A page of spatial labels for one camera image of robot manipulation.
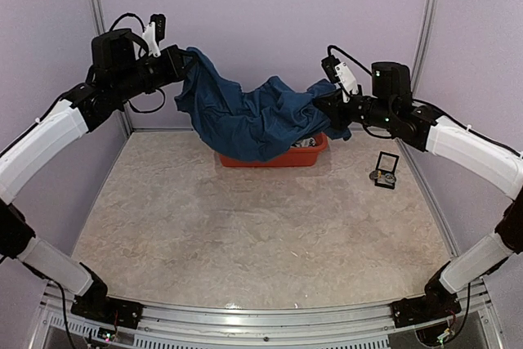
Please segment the dark blue t-shirt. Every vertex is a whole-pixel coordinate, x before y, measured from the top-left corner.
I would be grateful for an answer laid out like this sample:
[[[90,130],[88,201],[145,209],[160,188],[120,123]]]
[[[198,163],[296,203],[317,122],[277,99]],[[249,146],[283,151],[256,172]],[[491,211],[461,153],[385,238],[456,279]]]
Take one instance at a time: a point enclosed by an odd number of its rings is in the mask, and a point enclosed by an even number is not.
[[[190,116],[200,139],[217,153],[243,162],[267,162],[321,132],[332,140],[351,138],[349,129],[332,128],[328,116],[313,105],[316,97],[335,91],[328,80],[296,92],[271,76],[245,92],[239,83],[223,78],[198,48],[187,51],[198,60],[174,101],[178,111]]]

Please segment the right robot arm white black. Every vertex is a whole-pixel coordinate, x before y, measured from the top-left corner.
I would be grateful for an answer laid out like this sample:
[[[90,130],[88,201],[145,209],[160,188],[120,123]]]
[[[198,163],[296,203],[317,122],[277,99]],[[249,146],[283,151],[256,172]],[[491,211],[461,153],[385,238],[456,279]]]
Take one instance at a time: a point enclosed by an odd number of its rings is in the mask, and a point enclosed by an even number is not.
[[[381,128],[393,139],[470,170],[512,201],[493,233],[431,277],[416,305],[405,300],[409,310],[434,320],[450,309],[458,291],[522,252],[522,155],[459,123],[438,107],[415,100],[406,65],[373,63],[369,96],[363,94],[354,74],[337,57],[329,55],[321,65],[338,89],[315,99],[314,104],[334,128],[342,130],[351,123]]]

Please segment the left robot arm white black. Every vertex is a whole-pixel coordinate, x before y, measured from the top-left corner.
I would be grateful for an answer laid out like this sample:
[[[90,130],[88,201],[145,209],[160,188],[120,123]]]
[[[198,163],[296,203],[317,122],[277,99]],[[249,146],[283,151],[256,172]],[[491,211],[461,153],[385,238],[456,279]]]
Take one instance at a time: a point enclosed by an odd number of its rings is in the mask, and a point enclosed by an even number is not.
[[[65,147],[95,131],[113,112],[141,94],[183,81],[195,64],[192,51],[159,48],[163,35],[149,25],[141,35],[114,29],[92,39],[86,80],[62,93],[1,153],[1,254],[68,289],[77,311],[97,320],[114,313],[114,301],[96,273],[40,239],[14,201],[28,181]]]

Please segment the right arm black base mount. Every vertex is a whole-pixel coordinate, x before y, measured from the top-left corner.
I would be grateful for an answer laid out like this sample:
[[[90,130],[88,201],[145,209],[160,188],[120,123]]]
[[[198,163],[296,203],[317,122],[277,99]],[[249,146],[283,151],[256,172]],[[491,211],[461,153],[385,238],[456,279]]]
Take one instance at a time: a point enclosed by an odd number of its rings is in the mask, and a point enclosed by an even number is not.
[[[430,303],[425,296],[403,298],[392,302],[390,308],[397,329],[446,318],[462,310],[457,299],[440,304]]]

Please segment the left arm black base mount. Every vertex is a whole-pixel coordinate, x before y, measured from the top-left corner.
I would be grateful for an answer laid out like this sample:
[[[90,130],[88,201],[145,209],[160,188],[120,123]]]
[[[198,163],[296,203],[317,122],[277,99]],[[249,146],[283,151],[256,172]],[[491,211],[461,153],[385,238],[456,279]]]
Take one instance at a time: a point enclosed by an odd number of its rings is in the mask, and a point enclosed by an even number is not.
[[[107,298],[98,306],[75,300],[71,313],[102,324],[111,324],[117,328],[137,329],[143,308],[144,306],[139,302],[118,298]]]

